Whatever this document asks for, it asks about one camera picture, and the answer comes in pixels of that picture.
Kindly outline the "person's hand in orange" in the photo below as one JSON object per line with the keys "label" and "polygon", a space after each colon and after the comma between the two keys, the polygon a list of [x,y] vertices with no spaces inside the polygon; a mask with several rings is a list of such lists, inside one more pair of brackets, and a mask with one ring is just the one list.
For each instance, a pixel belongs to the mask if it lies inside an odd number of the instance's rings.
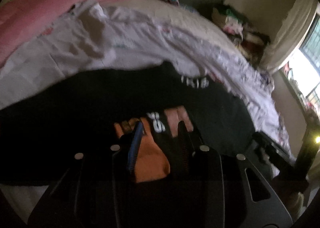
{"label": "person's hand in orange", "polygon": [[142,138],[133,153],[133,178],[136,183],[160,180],[167,177],[171,165],[163,149],[156,140],[163,141],[165,137],[178,137],[178,124],[183,122],[187,132],[192,132],[194,126],[183,106],[165,109],[163,114],[147,113],[142,118],[132,118],[122,123],[114,123],[118,138],[131,133],[137,123],[142,123]]}

